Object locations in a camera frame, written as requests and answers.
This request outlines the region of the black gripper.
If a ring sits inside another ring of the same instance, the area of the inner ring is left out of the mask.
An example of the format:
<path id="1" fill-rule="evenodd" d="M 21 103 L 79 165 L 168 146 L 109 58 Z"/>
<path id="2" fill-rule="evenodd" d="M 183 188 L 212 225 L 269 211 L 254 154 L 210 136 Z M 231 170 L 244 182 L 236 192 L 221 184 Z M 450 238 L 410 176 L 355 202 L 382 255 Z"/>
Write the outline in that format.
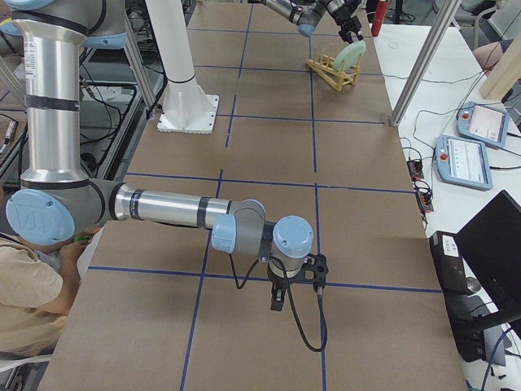
<path id="1" fill-rule="evenodd" d="M 359 41 L 364 40 L 361 33 L 361 22 L 358 17 L 354 15 L 358 6 L 358 3 L 344 3 L 332 14 L 336 24 L 340 27 L 339 35 L 344 42 L 352 43 L 352 33 L 357 36 Z"/>
<path id="2" fill-rule="evenodd" d="M 285 278 L 284 276 L 280 277 L 279 275 L 276 275 L 270 268 L 268 268 L 267 276 L 272 282 L 270 309 L 280 312 L 284 306 L 285 290 L 293 283 L 302 282 L 304 279 L 304 272 L 301 270 L 292 277 L 288 276 Z"/>

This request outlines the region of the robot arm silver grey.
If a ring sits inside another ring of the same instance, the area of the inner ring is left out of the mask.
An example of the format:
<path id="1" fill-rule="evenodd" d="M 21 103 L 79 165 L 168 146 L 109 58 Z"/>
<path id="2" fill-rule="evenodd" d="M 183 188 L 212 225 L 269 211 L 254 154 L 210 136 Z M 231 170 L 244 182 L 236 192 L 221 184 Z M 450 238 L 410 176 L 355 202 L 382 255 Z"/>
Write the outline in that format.
<path id="1" fill-rule="evenodd" d="M 6 206 L 19 236 L 51 245 L 95 224 L 127 219 L 205 229 L 216 250 L 267 263 L 273 310 L 292 301 L 291 285 L 307 272 L 315 292 L 322 292 L 324 271 L 311 253 L 312 227 L 302 217 L 269 222 L 254 200 L 137 189 L 83 172 L 79 51 L 125 46 L 122 1 L 12 1 L 10 8 L 24 43 L 28 116 L 29 166 Z"/>
<path id="2" fill-rule="evenodd" d="M 275 11 L 284 19 L 296 25 L 299 33 L 304 37 L 310 37 L 322 20 L 322 17 L 328 13 L 339 28 L 339 36 L 344 42 L 351 44 L 354 37 L 358 41 L 363 40 L 361 22 L 355 15 L 361 1 L 261 0 L 251 1 L 251 3 L 260 3 Z"/>

